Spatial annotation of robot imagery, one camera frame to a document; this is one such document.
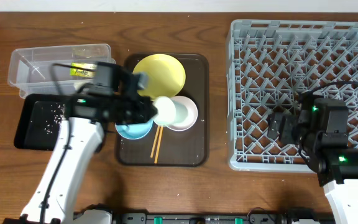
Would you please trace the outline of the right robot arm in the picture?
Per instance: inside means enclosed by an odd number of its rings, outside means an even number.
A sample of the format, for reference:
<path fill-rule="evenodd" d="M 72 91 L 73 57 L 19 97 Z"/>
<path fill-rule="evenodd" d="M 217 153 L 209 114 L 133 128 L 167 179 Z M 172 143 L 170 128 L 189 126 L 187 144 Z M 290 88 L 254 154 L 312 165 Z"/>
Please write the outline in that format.
<path fill-rule="evenodd" d="M 337 99 L 304 94 L 298 115 L 272 113 L 267 136 L 298 146 L 318 176 L 336 223 L 358 223 L 358 149 L 348 145 L 348 107 Z"/>

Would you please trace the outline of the small white cup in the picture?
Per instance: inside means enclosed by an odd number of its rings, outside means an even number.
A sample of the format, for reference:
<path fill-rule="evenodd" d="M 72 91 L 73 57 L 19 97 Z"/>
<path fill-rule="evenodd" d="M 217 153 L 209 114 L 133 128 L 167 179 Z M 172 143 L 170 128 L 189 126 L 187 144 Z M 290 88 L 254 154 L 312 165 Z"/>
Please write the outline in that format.
<path fill-rule="evenodd" d="M 160 96 L 154 100 L 153 105 L 157 109 L 157 114 L 153 117 L 153 121 L 157 125 L 165 126 L 174 122 L 176 117 L 176 107 L 170 98 Z"/>

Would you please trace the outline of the wooden chopstick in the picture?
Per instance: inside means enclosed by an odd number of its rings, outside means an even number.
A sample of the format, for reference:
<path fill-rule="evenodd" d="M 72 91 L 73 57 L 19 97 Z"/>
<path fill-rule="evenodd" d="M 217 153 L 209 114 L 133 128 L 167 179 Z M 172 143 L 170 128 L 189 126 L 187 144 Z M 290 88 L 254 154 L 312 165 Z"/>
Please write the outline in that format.
<path fill-rule="evenodd" d="M 152 148 L 152 155 L 154 155 L 154 163 L 156 164 L 158 162 L 159 152 L 160 152 L 160 146 L 162 142 L 162 133 L 163 133 L 163 126 L 157 127 L 157 132 L 154 139 L 154 145 Z"/>
<path fill-rule="evenodd" d="M 155 163 L 158 161 L 158 154 L 159 154 L 159 149 L 160 149 L 162 131 L 163 131 L 163 128 L 161 126 L 157 126 L 154 141 L 152 144 L 152 150 L 150 153 L 150 157 L 155 159 Z"/>

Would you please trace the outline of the pink white bowl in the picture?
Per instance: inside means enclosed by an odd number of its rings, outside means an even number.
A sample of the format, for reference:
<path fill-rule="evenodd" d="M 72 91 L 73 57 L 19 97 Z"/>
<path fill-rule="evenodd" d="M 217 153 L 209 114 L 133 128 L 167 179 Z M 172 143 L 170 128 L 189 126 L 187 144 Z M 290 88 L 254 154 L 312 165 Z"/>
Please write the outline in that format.
<path fill-rule="evenodd" d="M 173 131 L 186 131 L 190 129 L 198 118 L 198 108 L 195 102 L 185 96 L 174 96 L 171 98 L 176 107 L 176 116 L 173 124 L 167 128 Z"/>

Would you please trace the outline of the light blue bowl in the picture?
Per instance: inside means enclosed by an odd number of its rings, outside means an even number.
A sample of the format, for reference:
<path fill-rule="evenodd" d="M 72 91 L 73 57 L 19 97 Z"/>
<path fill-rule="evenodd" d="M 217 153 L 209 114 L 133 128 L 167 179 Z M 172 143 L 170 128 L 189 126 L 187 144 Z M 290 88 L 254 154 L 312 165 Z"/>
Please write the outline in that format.
<path fill-rule="evenodd" d="M 152 129 L 153 121 L 140 124 L 122 124 L 115 125 L 116 132 L 123 138 L 129 140 L 137 140 L 145 137 Z"/>

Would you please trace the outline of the green snack wrapper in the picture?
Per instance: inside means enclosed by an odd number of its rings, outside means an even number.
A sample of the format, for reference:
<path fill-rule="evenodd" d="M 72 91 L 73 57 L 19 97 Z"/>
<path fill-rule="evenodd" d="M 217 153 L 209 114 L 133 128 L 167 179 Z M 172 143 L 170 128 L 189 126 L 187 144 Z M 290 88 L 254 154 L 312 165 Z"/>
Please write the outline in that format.
<path fill-rule="evenodd" d="M 93 63 L 71 63 L 70 76 L 93 78 L 96 64 Z"/>

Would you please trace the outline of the rice food scraps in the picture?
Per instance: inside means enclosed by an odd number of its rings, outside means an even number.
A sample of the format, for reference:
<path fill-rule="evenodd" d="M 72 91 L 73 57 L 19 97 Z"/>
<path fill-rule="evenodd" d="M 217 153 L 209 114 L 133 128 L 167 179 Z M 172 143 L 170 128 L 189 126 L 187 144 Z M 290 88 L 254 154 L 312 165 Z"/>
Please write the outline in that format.
<path fill-rule="evenodd" d="M 65 105 L 57 102 L 46 102 L 42 106 L 42 124 L 47 135 L 57 134 L 64 119 Z"/>

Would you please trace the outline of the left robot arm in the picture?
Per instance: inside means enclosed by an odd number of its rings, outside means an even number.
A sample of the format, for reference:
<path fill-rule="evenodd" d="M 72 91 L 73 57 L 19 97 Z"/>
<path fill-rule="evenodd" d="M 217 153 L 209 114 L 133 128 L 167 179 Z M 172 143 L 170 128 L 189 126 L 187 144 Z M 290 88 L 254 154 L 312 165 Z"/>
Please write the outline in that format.
<path fill-rule="evenodd" d="M 147 86 L 145 73 L 123 70 L 96 72 L 65 103 L 51 158 L 42 179 L 19 218 L 4 223 L 112 223 L 113 212 L 92 205 L 75 215 L 75 203 L 85 172 L 101 148 L 109 123 L 146 123 L 156 115 L 150 97 L 138 91 Z"/>

